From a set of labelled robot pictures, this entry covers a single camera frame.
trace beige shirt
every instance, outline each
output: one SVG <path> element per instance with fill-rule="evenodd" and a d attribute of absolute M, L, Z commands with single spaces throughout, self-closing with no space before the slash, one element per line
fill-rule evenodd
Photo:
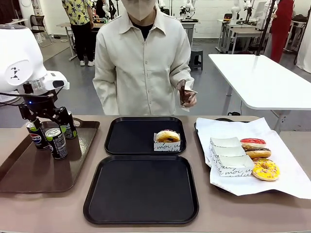
<path fill-rule="evenodd" d="M 106 115 L 173 115 L 177 83 L 194 79 L 188 62 L 191 48 L 179 20 L 157 8 L 146 41 L 125 13 L 97 34 L 96 92 Z"/>

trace shirt collar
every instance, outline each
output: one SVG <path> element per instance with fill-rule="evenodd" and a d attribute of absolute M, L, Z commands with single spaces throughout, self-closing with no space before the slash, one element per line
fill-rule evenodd
<path fill-rule="evenodd" d="M 154 22 L 154 26 L 152 29 L 154 28 L 159 28 L 164 34 L 165 33 L 165 24 L 164 24 L 164 14 L 160 11 L 159 7 L 156 6 L 156 17 L 155 17 L 155 22 Z M 133 24 L 132 21 L 130 20 L 127 12 L 125 11 L 122 16 L 121 16 L 121 24 L 120 24 L 120 28 L 119 28 L 119 34 L 123 34 L 126 33 L 128 30 L 130 30 L 130 28 L 133 28 Z"/>

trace face mask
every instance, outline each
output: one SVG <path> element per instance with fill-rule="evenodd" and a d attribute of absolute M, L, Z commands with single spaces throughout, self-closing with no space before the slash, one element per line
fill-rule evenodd
<path fill-rule="evenodd" d="M 135 19 L 142 21 L 153 10 L 156 0 L 121 0 L 127 13 Z"/>

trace brown tray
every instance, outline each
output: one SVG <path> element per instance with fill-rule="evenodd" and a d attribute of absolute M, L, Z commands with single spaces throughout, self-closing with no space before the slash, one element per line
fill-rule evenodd
<path fill-rule="evenodd" d="M 55 160 L 50 150 L 37 150 L 29 135 L 0 166 L 0 192 L 49 193 L 71 189 L 79 176 L 88 150 L 99 127 L 97 121 L 82 121 L 76 126 L 78 136 L 66 140 L 68 156 Z M 44 121 L 45 129 L 58 127 Z"/>

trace yellow floral shirt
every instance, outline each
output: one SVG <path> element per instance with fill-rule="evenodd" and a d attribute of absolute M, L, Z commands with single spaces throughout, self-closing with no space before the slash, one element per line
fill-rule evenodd
<path fill-rule="evenodd" d="M 92 7 L 91 0 L 62 0 L 63 7 L 67 9 L 72 25 L 83 25 L 89 22 L 87 8 Z"/>

